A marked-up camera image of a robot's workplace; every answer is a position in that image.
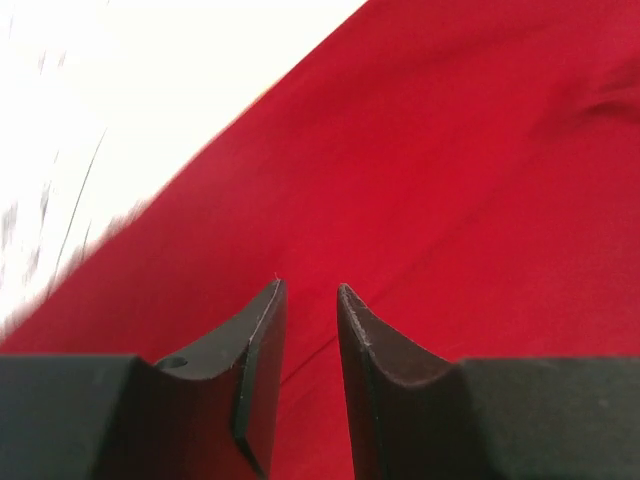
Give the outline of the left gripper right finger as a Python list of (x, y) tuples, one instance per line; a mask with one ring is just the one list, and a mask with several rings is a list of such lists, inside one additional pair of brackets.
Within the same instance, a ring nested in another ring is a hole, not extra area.
[(337, 326), (358, 479), (635, 479), (634, 357), (451, 363), (347, 285)]

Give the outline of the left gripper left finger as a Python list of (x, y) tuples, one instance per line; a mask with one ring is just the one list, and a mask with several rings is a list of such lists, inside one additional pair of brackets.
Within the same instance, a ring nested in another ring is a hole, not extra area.
[(287, 319), (283, 281), (149, 364), (135, 355), (5, 355), (5, 479), (265, 479)]

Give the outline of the red garment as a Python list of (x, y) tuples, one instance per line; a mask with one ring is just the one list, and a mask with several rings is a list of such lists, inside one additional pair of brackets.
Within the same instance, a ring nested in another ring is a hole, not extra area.
[(2, 351), (156, 360), (275, 279), (278, 479), (353, 475), (341, 283), (446, 357), (637, 355), (638, 3), (365, 3)]

